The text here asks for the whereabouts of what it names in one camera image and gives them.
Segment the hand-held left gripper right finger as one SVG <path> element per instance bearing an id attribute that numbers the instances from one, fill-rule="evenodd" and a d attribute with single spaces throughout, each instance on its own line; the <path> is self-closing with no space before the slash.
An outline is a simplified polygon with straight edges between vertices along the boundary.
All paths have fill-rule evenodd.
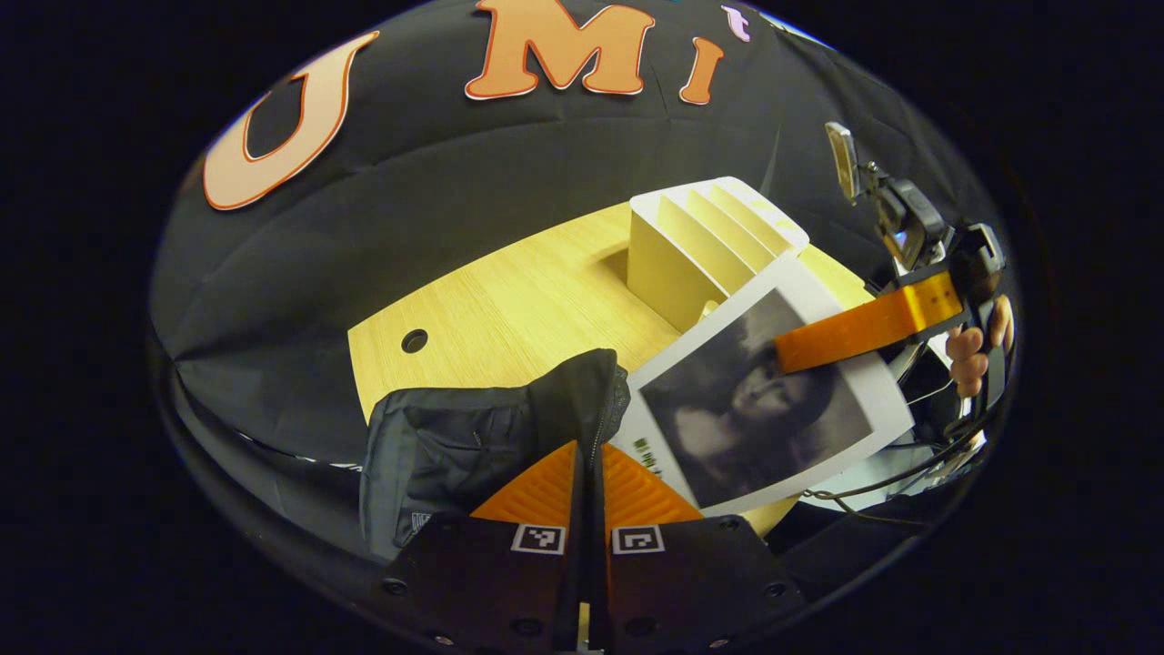
<path id="1" fill-rule="evenodd" d="M 592 650 L 743 650 L 807 608 L 748 519 L 701 515 L 611 444 L 599 448 L 591 489 Z"/>

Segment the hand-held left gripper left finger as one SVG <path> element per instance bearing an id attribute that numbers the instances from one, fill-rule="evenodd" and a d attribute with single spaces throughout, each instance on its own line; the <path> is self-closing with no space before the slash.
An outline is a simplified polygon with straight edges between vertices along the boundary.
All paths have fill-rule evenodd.
<path id="1" fill-rule="evenodd" d="M 386 567 L 386 615 L 440 652 L 574 650 L 585 494 L 569 442 L 478 510 L 434 515 Z"/>

